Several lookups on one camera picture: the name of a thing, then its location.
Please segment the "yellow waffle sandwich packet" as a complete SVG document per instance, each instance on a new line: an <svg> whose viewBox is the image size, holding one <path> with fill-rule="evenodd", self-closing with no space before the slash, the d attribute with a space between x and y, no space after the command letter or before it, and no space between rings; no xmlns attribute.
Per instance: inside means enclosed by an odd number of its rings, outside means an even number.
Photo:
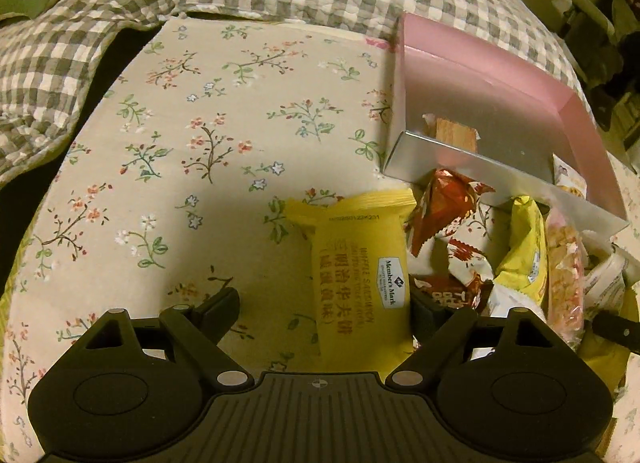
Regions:
<svg viewBox="0 0 640 463"><path fill-rule="evenodd" d="M412 353L405 222L410 189L343 198L330 206L291 200L285 216L311 244L320 367L385 377Z"/></svg>

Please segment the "red white snack packet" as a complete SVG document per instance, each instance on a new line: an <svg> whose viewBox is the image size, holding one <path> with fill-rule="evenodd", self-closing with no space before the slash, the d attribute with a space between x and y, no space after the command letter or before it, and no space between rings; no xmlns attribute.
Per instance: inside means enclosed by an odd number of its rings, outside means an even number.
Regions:
<svg viewBox="0 0 640 463"><path fill-rule="evenodd" d="M446 275L413 275L416 289L449 309L482 311L494 287L494 270L474 246L451 238L447 244Z"/></svg>

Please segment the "pink floral snack packet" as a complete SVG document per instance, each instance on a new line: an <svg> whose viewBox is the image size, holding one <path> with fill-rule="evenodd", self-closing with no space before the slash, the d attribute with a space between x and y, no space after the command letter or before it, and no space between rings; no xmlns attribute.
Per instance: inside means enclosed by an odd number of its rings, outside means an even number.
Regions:
<svg viewBox="0 0 640 463"><path fill-rule="evenodd" d="M582 239L558 208L546 223L548 261L547 323L567 345L576 349L584 333L584 262Z"/></svg>

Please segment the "small yellow snack packet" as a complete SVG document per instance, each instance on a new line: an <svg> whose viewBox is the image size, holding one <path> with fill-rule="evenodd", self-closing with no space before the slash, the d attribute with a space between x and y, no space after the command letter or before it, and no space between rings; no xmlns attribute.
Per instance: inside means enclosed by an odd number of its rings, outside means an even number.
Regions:
<svg viewBox="0 0 640 463"><path fill-rule="evenodd" d="M509 250L498 264L494 281L541 305L546 296L547 279L544 217L530 196L517 196L512 204Z"/></svg>

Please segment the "red foil snack packet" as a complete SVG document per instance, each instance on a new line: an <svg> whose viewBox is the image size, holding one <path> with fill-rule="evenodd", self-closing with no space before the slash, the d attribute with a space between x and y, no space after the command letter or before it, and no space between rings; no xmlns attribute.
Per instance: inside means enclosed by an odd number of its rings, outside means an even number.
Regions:
<svg viewBox="0 0 640 463"><path fill-rule="evenodd" d="M466 218L477 210L480 197L494 193L489 184L438 168L408 220L409 252L418 257L422 246L456 219Z"/></svg>

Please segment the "floral tablecloth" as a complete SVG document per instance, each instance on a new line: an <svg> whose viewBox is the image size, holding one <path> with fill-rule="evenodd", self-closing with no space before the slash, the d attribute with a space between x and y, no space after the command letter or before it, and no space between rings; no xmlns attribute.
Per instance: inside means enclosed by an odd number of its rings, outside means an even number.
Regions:
<svg viewBox="0 0 640 463"><path fill-rule="evenodd" d="M225 287L240 314L221 349L250 374L316 373L311 244L291 200L330 206L430 181L384 174L395 42L310 24L173 19L89 117L30 224L1 301L1 451L43 455L27 403L43 376L113 308L155 317ZM609 156L627 218L639 180ZM430 238L413 275L443 273L446 244L494 275L513 200L484 202Z"/></svg>

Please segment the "white cookie snack packet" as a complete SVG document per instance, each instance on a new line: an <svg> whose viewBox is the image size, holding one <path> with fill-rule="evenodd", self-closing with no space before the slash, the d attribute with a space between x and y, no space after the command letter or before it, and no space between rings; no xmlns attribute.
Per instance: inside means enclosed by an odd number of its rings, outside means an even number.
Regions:
<svg viewBox="0 0 640 463"><path fill-rule="evenodd" d="M552 160L554 185L585 200L588 193L588 184L585 178L561 157L553 155Z"/></svg>

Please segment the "wafer snack packet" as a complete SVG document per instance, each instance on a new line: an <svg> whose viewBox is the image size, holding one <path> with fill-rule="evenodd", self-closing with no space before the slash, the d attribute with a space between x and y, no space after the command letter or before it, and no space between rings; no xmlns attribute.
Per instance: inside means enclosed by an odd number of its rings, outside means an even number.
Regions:
<svg viewBox="0 0 640 463"><path fill-rule="evenodd" d="M471 153L477 152L480 134L476 129L434 114L423 114L422 118L424 120L424 134L427 137L457 149Z"/></svg>

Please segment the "pink and silver snack box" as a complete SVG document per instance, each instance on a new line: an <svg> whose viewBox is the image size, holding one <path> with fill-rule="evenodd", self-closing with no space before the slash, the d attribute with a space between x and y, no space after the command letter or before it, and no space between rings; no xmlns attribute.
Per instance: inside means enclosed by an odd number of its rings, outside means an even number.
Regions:
<svg viewBox="0 0 640 463"><path fill-rule="evenodd" d="M427 137L423 114L476 129L477 152ZM585 178L585 200L554 185L553 155ZM486 40L406 13L383 171L423 184L437 168L492 186L483 197L492 206L529 195L561 209L580 230L612 237L628 224L608 153L573 89Z"/></svg>

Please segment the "grey checked blanket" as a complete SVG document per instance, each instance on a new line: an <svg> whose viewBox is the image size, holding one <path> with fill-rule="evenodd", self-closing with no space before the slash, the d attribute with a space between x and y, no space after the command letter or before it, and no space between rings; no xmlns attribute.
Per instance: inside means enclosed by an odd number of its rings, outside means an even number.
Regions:
<svg viewBox="0 0 640 463"><path fill-rule="evenodd" d="M72 139L104 53L122 30L179 13L300 21L375 38L414 13L483 38L579 85L559 41L520 0L59 0L1 29L1 179L53 160Z"/></svg>

